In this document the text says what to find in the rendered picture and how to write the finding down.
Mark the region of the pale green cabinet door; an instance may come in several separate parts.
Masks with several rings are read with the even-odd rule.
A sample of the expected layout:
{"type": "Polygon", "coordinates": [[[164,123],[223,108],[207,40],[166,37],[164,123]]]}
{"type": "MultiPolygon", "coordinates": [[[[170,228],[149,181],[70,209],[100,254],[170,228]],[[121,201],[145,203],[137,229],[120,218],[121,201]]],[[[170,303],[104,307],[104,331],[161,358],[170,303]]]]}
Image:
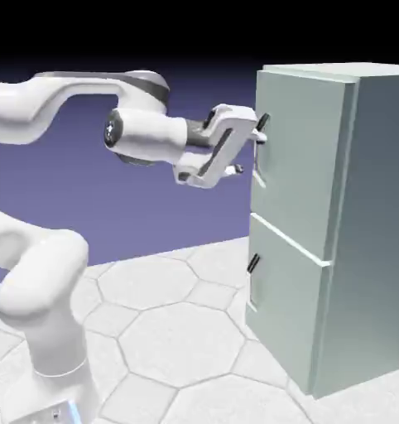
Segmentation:
{"type": "Polygon", "coordinates": [[[258,146],[252,212],[328,262],[357,80],[268,66],[257,73],[256,110],[268,114],[258,146]]]}
{"type": "Polygon", "coordinates": [[[257,311],[247,307],[247,325],[299,388],[312,394],[321,292],[332,262],[307,252],[256,213],[250,215],[248,262],[254,253],[260,256],[252,273],[257,311]]]}

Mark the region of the pale green cabinet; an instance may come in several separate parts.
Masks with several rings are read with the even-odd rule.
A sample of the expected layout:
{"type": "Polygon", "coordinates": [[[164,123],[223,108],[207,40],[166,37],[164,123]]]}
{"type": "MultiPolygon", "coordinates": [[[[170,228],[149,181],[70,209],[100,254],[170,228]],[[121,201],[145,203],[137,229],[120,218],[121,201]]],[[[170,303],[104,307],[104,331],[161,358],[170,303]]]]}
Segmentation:
{"type": "Polygon", "coordinates": [[[265,65],[357,80],[321,293],[315,398],[399,369],[399,65],[265,65]]]}

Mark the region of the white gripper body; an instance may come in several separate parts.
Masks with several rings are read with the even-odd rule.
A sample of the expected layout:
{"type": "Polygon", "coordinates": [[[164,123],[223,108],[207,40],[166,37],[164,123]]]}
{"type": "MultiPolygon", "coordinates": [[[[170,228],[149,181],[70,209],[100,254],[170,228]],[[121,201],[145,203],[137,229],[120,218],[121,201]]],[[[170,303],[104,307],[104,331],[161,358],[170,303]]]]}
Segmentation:
{"type": "Polygon", "coordinates": [[[203,122],[188,119],[186,124],[186,144],[201,151],[185,154],[185,184],[208,189],[226,177],[227,166],[235,164],[257,126],[257,115],[249,107],[219,104],[203,122]]]}

